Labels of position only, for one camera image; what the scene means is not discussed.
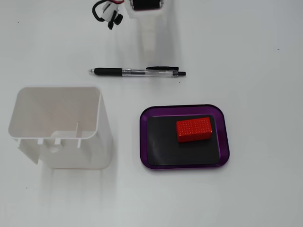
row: retractable pen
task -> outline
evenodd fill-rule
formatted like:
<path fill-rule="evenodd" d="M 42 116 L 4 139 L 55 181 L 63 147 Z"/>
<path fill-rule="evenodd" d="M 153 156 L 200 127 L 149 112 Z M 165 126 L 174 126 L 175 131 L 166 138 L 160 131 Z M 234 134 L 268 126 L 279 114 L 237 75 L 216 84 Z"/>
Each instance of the retractable pen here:
<path fill-rule="evenodd" d="M 178 67 L 148 67 L 145 70 L 133 70 L 122 68 L 95 68 L 88 70 L 97 76 L 119 76 L 119 77 L 179 77 L 185 76 L 185 72 L 179 72 Z"/>

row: container opening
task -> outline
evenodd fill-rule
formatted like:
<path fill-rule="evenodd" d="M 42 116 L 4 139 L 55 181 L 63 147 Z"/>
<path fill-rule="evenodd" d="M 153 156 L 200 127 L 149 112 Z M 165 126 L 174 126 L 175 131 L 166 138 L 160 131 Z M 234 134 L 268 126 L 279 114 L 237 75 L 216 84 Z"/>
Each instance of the container opening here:
<path fill-rule="evenodd" d="M 18 93 L 9 125 L 15 138 L 87 138 L 96 131 L 96 87 L 26 87 Z"/>

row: pen clip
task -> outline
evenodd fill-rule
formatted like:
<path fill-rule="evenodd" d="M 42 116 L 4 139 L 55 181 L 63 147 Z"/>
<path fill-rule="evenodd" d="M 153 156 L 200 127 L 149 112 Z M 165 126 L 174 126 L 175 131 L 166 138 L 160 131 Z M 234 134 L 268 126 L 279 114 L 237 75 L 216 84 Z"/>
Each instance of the pen clip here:
<path fill-rule="evenodd" d="M 154 66 L 154 67 L 147 67 L 147 70 L 176 70 L 179 71 L 179 67 L 169 67 L 169 66 Z"/>

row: red block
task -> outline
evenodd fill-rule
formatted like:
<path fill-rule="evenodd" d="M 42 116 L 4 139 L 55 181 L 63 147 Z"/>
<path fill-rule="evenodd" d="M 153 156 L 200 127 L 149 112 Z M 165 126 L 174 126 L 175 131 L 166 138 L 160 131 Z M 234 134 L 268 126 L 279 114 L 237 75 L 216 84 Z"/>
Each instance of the red block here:
<path fill-rule="evenodd" d="M 199 118 L 177 122 L 178 142 L 190 142 L 195 140 L 208 140 L 213 133 L 210 118 Z"/>

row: tray rim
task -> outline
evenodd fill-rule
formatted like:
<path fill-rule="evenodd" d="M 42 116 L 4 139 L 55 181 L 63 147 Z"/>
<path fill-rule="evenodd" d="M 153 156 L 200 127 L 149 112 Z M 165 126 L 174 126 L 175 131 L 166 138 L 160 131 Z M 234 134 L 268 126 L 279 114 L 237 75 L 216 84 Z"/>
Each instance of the tray rim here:
<path fill-rule="evenodd" d="M 215 125 L 216 125 L 216 133 L 217 133 L 217 127 L 218 123 L 217 121 L 222 121 L 223 124 L 220 126 L 220 130 L 223 130 L 223 135 L 217 135 L 217 141 L 218 141 L 218 147 L 219 147 L 219 162 L 215 164 L 196 164 L 196 165 L 166 165 L 166 166 L 152 166 L 148 163 L 147 158 L 147 140 L 143 139 L 143 136 L 147 136 L 147 117 L 146 119 L 143 119 L 144 114 L 151 110 L 151 109 L 171 109 L 171 108 L 188 108 L 188 107 L 207 107 L 207 108 L 213 108 L 217 111 L 219 111 L 219 114 L 221 115 L 222 119 L 218 119 L 218 117 L 213 116 L 212 114 L 197 114 L 197 115 L 211 115 L 214 118 Z M 176 114 L 175 116 L 184 116 L 184 114 Z M 221 167 L 226 164 L 230 157 L 230 150 L 229 150 L 229 144 L 228 144 L 228 138 L 227 138 L 227 131 L 226 131 L 226 125 L 225 125 L 225 118 L 223 112 L 215 105 L 211 104 L 201 104 L 201 105 L 165 105 L 165 106 L 151 106 L 147 109 L 145 109 L 142 114 L 140 115 L 140 159 L 142 163 L 149 169 L 152 170 L 164 170 L 164 169 L 200 169 L 200 168 L 217 168 Z M 225 141 L 224 144 L 221 144 L 219 139 Z"/>

